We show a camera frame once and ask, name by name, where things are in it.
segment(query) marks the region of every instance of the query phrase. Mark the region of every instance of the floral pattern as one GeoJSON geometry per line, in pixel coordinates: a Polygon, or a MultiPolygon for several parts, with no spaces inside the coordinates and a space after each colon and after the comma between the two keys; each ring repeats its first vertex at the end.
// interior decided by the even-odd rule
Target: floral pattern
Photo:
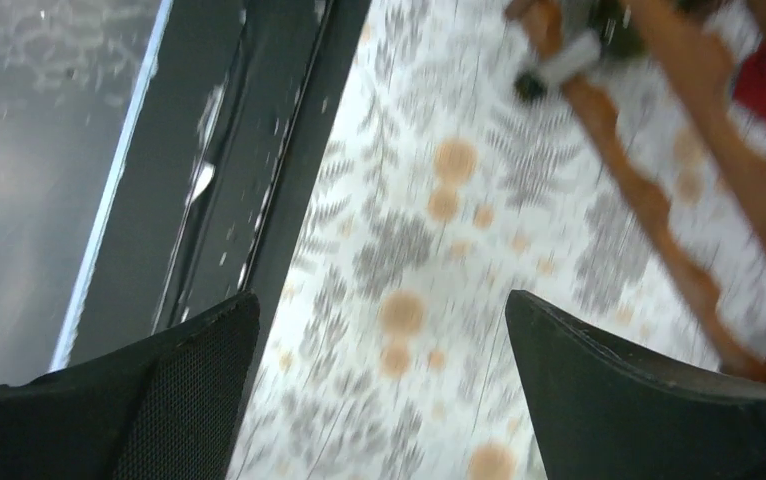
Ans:
{"type": "MultiPolygon", "coordinates": [[[[512,289],[716,367],[568,106],[515,100],[534,57],[504,2],[375,1],[228,478],[546,478],[504,327],[512,289]]],[[[580,28],[583,2],[563,3],[580,28]]],[[[747,18],[736,2],[709,28],[744,56],[747,18]]],[[[660,72],[591,78],[722,285],[723,317],[766,354],[766,261],[660,72]]]]}

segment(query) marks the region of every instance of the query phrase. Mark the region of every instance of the black frame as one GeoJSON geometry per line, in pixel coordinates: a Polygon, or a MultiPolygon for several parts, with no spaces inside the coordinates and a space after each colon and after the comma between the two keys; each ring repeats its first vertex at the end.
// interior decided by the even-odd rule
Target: black frame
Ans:
{"type": "Polygon", "coordinates": [[[174,2],[70,364],[207,310],[237,291],[245,265],[242,288],[261,303],[262,348],[369,5],[174,2]],[[193,162],[202,153],[197,123],[225,80],[204,155],[215,179],[186,215],[193,162]]]}

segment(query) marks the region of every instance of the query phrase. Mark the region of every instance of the wooden rack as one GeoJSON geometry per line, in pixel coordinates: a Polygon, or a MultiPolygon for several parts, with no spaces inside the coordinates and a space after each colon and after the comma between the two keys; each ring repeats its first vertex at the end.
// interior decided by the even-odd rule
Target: wooden rack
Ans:
{"type": "MultiPolygon", "coordinates": [[[[679,15],[664,0],[621,0],[683,102],[766,253],[766,158],[748,147],[728,117],[727,87],[735,63],[721,39],[679,15]]],[[[766,0],[749,0],[766,33],[766,0]]],[[[562,47],[562,14],[554,0],[513,0],[506,10],[517,19],[538,54],[550,57],[562,47]]],[[[695,264],[669,230],[670,204],[660,187],[631,166],[616,135],[618,112],[609,96],[578,75],[562,92],[578,115],[601,160],[654,248],[675,286],[711,340],[724,372],[766,382],[766,361],[741,346],[717,311],[720,289],[695,264]]]]}

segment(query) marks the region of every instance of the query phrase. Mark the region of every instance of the patterned tablecloth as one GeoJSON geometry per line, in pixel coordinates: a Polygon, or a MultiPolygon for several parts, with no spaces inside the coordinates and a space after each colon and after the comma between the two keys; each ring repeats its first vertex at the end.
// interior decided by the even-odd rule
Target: patterned tablecloth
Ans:
{"type": "MultiPolygon", "coordinates": [[[[568,31],[586,6],[566,2],[568,31]]],[[[502,312],[528,289],[674,358],[717,359],[503,0],[377,0],[298,240],[234,479],[544,478],[502,312]]],[[[740,57],[737,2],[712,18],[740,57]]],[[[766,355],[766,260],[650,60],[591,77],[720,312],[766,355]]],[[[766,128],[734,112],[766,152],[766,128]]]]}

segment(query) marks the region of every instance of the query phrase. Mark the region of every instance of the glossy gray surface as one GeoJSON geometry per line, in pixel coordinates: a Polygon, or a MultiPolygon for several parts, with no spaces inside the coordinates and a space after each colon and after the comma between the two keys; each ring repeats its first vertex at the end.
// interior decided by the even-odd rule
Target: glossy gray surface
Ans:
{"type": "Polygon", "coordinates": [[[0,383],[51,363],[159,4],[0,0],[0,383]]]}

